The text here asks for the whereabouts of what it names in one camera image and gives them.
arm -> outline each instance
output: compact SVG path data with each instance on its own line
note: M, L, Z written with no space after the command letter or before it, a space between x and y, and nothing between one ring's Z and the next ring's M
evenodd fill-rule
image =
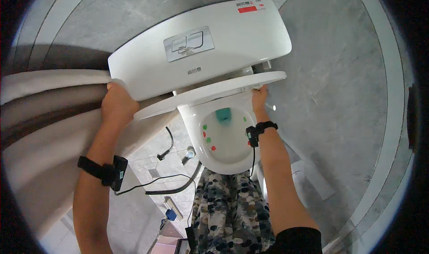
M99 165L113 163L119 135L140 109L122 86L109 83L107 90L101 104L103 122L86 155ZM107 238L109 188L102 186L98 178L80 171L73 200L73 223L83 254L112 253Z
M258 123L270 121L265 112L267 95L266 85L253 91L253 111ZM298 198L292 180L289 154L275 128L266 128L265 132L259 135L259 148L274 235L293 227L319 229Z

red label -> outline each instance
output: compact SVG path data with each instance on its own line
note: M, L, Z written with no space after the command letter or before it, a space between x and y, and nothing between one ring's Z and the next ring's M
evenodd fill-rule
M240 13L244 13L244 12L250 12L250 11L257 11L256 7L247 7L247 8L239 8L239 12Z

forearm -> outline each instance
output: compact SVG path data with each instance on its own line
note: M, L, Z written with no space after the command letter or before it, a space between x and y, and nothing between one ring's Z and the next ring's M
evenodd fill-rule
M121 129L102 123L87 158L99 165L112 164ZM73 222L79 247L83 253L111 253L107 240L109 219L109 187L100 179L80 171L73 200Z
M270 121L265 110L257 111L255 115L258 123ZM297 195L289 154L275 128L266 128L259 135L259 147L274 234L293 227L318 229Z

person's right hand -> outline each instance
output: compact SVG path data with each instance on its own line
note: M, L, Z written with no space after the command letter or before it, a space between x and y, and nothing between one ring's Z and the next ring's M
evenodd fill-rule
M107 94L101 103L103 123L123 129L139 110L139 103L131 98L123 86L115 82L107 84Z
M253 112L265 112L265 100L268 96L267 85L263 85L259 90L252 90Z

wrist strap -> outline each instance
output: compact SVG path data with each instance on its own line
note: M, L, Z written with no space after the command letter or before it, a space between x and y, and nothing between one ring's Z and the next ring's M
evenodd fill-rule
M271 121L259 122L256 124L256 131L258 132L258 135L264 133L266 128L275 128L277 130L278 126L276 123Z
M278 129L277 124L267 121L267 122L259 122L256 124L256 127L250 126L246 128L246 133L249 138L250 146L258 147L259 135L265 132L266 128L275 128Z
M79 157L78 167L82 168L88 174L99 178L103 186L112 186L115 181L115 168L113 165L104 164L100 166L87 157L81 156Z

